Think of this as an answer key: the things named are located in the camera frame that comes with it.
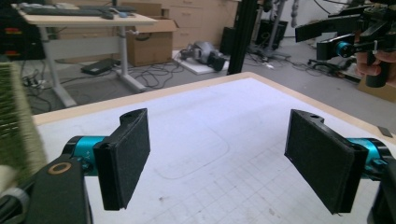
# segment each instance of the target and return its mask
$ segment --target cardboard box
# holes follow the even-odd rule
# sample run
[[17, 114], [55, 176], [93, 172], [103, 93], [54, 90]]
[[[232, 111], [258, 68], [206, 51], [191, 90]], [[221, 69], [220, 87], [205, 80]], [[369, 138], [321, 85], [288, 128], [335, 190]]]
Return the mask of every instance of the cardboard box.
[[144, 66], [156, 63], [172, 62], [173, 32], [177, 25], [173, 20], [162, 17], [161, 4], [123, 3], [124, 6], [136, 8], [136, 13], [150, 17], [157, 22], [153, 25], [127, 27], [126, 30], [138, 32], [128, 33], [128, 62], [133, 66]]
[[396, 87], [389, 84], [381, 88], [371, 88], [366, 86], [366, 78], [362, 78], [359, 82], [358, 90], [367, 92], [376, 97], [396, 103]]

